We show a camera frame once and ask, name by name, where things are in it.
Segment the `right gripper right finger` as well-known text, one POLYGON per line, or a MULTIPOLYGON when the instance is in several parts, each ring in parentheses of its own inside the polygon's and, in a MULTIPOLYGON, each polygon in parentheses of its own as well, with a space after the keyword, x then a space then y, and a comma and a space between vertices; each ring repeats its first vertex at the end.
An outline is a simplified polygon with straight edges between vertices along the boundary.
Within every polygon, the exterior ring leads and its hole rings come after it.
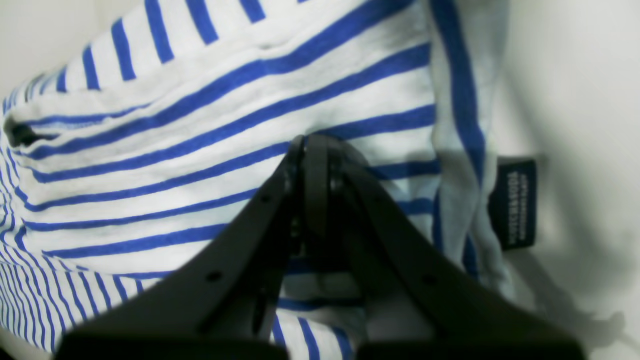
POLYGON ((327 139, 329 252, 365 306, 357 360, 583 360, 578 341, 455 266, 416 230, 347 143, 327 139))

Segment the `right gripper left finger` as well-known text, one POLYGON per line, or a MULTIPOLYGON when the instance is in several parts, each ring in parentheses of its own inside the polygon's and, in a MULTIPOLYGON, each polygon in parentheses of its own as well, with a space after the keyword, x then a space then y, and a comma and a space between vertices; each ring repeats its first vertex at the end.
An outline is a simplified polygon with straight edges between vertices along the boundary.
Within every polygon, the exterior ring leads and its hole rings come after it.
POLYGON ((68 333, 57 360, 288 360, 270 343, 291 256, 303 248, 306 187, 327 137, 291 141, 282 162, 218 237, 178 271, 68 333))

